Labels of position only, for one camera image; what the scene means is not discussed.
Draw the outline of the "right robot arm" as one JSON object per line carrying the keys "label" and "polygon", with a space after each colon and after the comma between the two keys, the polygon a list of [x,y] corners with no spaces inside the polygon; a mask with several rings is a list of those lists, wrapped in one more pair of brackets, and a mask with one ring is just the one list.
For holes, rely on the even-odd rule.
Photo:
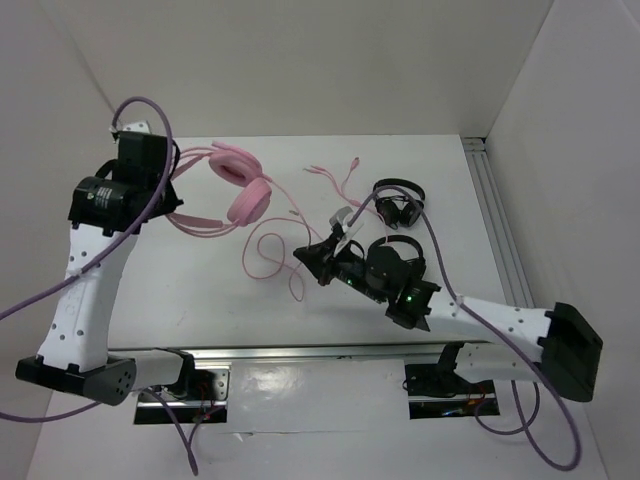
{"label": "right robot arm", "polygon": [[448,392],[500,380],[538,382],[575,402],[594,396],[603,341],[569,304],[528,309],[444,291],[424,280],[422,247],[405,235],[363,248],[355,241],[341,244],[333,234],[293,255],[320,285],[343,282],[385,305],[386,317],[405,329],[456,335],[436,369]]}

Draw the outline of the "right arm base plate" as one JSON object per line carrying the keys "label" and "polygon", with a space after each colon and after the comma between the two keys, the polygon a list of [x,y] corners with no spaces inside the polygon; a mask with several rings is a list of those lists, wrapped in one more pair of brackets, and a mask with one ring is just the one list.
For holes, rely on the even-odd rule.
{"label": "right arm base plate", "polygon": [[500,409],[492,381],[469,383],[436,364],[406,364],[402,388],[411,420],[497,416]]}

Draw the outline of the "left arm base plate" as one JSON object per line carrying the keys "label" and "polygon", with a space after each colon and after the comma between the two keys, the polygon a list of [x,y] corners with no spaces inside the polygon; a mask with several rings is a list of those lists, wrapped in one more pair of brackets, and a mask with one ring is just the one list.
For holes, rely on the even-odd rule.
{"label": "left arm base plate", "polygon": [[[213,365],[197,369],[185,393],[177,393],[168,387],[154,387],[153,391],[167,404],[181,425],[223,424],[227,422],[228,395],[231,368],[229,365]],[[136,401],[133,423],[135,425],[168,425],[169,414],[148,393],[141,393]]]}

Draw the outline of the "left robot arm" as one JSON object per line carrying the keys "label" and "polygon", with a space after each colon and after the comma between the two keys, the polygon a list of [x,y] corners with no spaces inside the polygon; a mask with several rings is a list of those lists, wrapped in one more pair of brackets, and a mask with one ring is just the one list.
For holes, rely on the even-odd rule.
{"label": "left robot arm", "polygon": [[181,205],[171,183],[173,142],[121,131],[118,151],[76,186],[68,219],[66,284],[38,352],[18,361],[21,381],[115,406],[133,392],[196,390],[192,355],[176,349],[108,351],[109,325],[124,267],[142,224]]}

